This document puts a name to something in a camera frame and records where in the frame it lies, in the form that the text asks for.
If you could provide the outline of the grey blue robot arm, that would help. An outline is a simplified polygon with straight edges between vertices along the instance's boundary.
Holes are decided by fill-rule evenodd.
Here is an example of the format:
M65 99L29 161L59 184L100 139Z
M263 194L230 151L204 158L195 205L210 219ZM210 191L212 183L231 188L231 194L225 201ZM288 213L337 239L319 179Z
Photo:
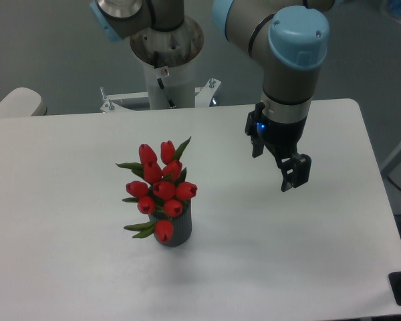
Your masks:
M215 1L223 37L263 69L261 99L247 117L253 156L268 150L283 175L282 190L305 184L311 158L297 151L321 65L327 55L333 1ZM195 105L193 61L204 45L183 1L92 1L110 41L128 40L144 64L151 109Z

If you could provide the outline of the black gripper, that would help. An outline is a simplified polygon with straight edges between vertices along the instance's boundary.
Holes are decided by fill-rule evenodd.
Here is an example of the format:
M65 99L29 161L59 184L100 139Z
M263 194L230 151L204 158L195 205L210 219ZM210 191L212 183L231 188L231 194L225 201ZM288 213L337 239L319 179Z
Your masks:
M253 158L263 154L264 147L275 157L283 175L281 191L298 188L309 180L311 157L297 152L307 118L294 123L280 123L265 115L263 102L248 113L245 134L250 137Z

